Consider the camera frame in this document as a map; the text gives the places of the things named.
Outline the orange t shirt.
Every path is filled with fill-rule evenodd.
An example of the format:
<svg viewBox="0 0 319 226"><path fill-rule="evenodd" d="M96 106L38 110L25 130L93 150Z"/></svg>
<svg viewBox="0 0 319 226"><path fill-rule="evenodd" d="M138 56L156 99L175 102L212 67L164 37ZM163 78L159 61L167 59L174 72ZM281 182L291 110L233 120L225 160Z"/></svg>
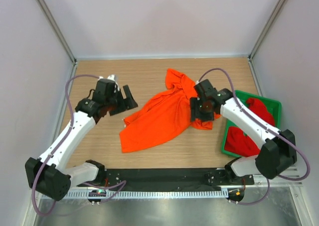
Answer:
<svg viewBox="0 0 319 226"><path fill-rule="evenodd" d="M211 121L191 122L190 99L196 98L195 82L186 74L168 69L166 91L153 96L141 110L124 118L125 128L119 133L122 153L145 150L164 144L188 127L212 130Z"/></svg>

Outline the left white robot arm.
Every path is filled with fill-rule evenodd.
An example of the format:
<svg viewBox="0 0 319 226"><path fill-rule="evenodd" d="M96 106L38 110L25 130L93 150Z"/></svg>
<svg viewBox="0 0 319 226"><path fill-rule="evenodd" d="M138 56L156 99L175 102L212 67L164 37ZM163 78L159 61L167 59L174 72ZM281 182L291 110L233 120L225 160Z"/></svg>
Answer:
<svg viewBox="0 0 319 226"><path fill-rule="evenodd" d="M105 115L111 116L138 106L128 85L119 87L114 75L100 78L92 98L83 98L71 111L71 120L52 145L37 159L29 158L25 170L29 187L55 200L63 199L70 188L85 183L100 186L105 182L105 166L93 160L67 168L69 158Z"/></svg>

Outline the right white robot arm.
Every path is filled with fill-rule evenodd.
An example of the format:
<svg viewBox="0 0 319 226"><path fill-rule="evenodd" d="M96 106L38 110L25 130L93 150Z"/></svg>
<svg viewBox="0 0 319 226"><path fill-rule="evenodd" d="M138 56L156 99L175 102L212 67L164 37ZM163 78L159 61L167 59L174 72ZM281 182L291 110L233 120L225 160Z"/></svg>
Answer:
<svg viewBox="0 0 319 226"><path fill-rule="evenodd" d="M190 99L190 120L213 121L220 114L232 121L259 148L257 155L240 157L225 165L225 180L238 183L246 175L262 175L272 180L297 161L294 134L281 131L251 112L236 94L226 88L218 91L209 80L194 86L196 97Z"/></svg>

